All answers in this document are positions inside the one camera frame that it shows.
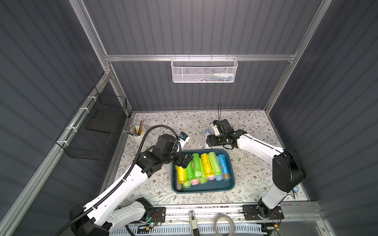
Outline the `white blue trash bag roll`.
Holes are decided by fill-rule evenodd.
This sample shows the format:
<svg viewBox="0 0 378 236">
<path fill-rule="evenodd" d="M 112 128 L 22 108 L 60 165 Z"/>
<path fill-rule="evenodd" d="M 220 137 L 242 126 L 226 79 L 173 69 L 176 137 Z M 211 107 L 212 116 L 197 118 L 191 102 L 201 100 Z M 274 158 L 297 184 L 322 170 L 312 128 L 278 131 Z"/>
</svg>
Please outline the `white blue trash bag roll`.
<svg viewBox="0 0 378 236">
<path fill-rule="evenodd" d="M 209 129 L 206 129 L 205 132 L 204 132 L 204 141 L 206 142 L 208 136 L 211 135 L 211 130 Z"/>
</svg>

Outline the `yellow trash bag roll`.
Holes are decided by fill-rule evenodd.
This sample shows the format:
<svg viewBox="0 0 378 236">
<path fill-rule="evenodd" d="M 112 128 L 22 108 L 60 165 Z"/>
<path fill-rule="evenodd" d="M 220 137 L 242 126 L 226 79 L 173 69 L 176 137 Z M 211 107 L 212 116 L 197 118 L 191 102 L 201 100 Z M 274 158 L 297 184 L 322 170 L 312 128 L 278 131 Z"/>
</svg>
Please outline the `yellow trash bag roll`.
<svg viewBox="0 0 378 236">
<path fill-rule="evenodd" d="M 177 171 L 177 180 L 179 184 L 184 184 L 187 182 L 187 177 L 186 177 L 186 170 L 183 167 L 176 167 Z"/>
<path fill-rule="evenodd" d="M 203 154 L 200 155 L 200 158 L 201 158 L 201 163 L 202 163 L 202 167 L 203 167 L 203 170 L 204 170 L 204 174 L 205 174 L 206 178 L 209 178 L 210 176 L 213 175 L 209 156 L 208 156 L 207 153 L 203 153 Z"/>
</svg>

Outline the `bright green trash bag roll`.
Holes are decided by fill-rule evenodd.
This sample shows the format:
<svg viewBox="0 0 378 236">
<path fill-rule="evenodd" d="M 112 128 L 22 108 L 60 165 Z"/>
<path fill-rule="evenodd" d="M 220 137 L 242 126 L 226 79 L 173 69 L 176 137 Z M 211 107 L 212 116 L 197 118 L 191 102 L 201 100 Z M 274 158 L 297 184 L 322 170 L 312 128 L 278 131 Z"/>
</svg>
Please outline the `bright green trash bag roll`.
<svg viewBox="0 0 378 236">
<path fill-rule="evenodd" d="M 187 168 L 185 169 L 186 171 L 186 179 L 187 181 L 191 182 L 195 178 L 194 170 L 193 170 L 193 162 L 191 161 Z"/>
</svg>

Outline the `dark green trash bag roll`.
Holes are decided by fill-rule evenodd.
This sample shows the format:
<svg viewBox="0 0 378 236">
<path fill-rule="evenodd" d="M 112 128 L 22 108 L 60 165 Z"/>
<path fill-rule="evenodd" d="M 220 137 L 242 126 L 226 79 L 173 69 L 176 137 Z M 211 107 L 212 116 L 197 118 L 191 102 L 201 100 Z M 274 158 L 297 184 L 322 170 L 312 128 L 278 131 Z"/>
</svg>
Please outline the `dark green trash bag roll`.
<svg viewBox="0 0 378 236">
<path fill-rule="evenodd" d="M 202 178 L 201 160 L 198 153 L 193 153 L 193 170 L 196 179 Z"/>
</svg>

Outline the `light green trash bag roll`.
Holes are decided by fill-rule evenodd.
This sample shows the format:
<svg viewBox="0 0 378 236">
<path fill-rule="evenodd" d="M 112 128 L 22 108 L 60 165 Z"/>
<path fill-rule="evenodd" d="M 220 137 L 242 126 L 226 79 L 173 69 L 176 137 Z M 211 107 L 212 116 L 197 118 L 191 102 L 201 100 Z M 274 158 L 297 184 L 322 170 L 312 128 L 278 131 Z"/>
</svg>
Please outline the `light green trash bag roll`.
<svg viewBox="0 0 378 236">
<path fill-rule="evenodd" d="M 215 176 L 222 175 L 222 170 L 215 152 L 208 153 L 211 168 Z"/>
</svg>

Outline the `pink trash bag roll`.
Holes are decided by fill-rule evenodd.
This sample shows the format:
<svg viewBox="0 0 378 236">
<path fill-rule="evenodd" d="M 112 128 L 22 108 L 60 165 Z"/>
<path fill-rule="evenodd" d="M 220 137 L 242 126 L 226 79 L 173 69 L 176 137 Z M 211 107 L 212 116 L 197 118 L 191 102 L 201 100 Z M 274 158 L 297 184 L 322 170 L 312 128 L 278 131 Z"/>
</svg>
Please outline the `pink trash bag roll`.
<svg viewBox="0 0 378 236">
<path fill-rule="evenodd" d="M 198 185 L 199 184 L 199 180 L 198 179 L 194 179 L 191 181 L 191 185 Z"/>
<path fill-rule="evenodd" d="M 216 176 L 215 175 L 211 175 L 207 178 L 208 181 L 212 181 L 212 180 L 215 180 L 216 179 Z"/>
</svg>

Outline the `grey trash bag roll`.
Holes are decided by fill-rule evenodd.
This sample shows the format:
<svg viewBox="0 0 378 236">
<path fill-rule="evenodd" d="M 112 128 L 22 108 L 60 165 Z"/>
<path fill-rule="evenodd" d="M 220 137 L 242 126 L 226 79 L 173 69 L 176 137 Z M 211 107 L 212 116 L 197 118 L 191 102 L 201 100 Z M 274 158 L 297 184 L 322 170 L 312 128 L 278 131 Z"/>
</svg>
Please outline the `grey trash bag roll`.
<svg viewBox="0 0 378 236">
<path fill-rule="evenodd" d="M 175 184 L 175 190 L 177 191 L 177 192 L 182 192 L 183 191 L 183 184 L 182 183 L 176 183 Z"/>
</svg>

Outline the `pale green trash bag roll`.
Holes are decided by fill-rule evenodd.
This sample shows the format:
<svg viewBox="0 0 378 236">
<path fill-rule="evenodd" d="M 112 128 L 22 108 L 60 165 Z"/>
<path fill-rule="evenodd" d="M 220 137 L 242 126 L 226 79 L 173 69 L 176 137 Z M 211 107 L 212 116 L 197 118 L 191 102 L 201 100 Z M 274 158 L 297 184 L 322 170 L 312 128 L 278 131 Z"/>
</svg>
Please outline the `pale green trash bag roll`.
<svg viewBox="0 0 378 236">
<path fill-rule="evenodd" d="M 202 177 L 202 178 L 199 179 L 199 183 L 200 183 L 200 184 L 204 184 L 204 183 L 206 183 L 207 181 L 208 181 L 208 179 L 207 179 L 206 176 L 204 176 L 204 177 Z"/>
</svg>

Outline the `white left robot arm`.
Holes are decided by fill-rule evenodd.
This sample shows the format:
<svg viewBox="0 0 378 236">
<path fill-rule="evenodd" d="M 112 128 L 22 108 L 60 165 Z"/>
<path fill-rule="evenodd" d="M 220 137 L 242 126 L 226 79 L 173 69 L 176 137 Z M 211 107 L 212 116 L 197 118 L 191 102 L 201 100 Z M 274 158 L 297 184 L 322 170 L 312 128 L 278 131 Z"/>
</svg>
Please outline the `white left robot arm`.
<svg viewBox="0 0 378 236">
<path fill-rule="evenodd" d="M 194 158 L 191 154 L 182 152 L 190 139 L 185 132 L 162 134 L 156 145 L 143 151 L 146 138 L 156 128 L 157 125 L 144 132 L 132 164 L 121 177 L 92 201 L 84 206 L 76 205 L 70 210 L 70 221 L 58 230 L 57 236 L 68 228 L 76 236 L 108 236 L 111 231 L 146 217 L 147 212 L 152 210 L 152 205 L 144 198 L 120 210 L 117 210 L 117 206 L 163 165 L 173 163 L 186 168 Z"/>
</svg>

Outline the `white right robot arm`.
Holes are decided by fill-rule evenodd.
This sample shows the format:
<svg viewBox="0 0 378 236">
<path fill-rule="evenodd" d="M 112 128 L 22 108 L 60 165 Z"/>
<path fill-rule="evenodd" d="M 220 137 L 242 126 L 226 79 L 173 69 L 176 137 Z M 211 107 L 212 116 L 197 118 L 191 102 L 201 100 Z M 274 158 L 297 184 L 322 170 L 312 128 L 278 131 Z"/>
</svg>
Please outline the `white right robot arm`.
<svg viewBox="0 0 378 236">
<path fill-rule="evenodd" d="M 207 136 L 208 146 L 230 145 L 232 148 L 248 151 L 271 165 L 273 183 L 259 199 L 253 214 L 260 219 L 272 219 L 280 209 L 282 200 L 307 176 L 297 152 L 270 145 L 244 130 L 234 130 L 226 119 L 215 120 L 212 125 L 214 134 Z"/>
</svg>

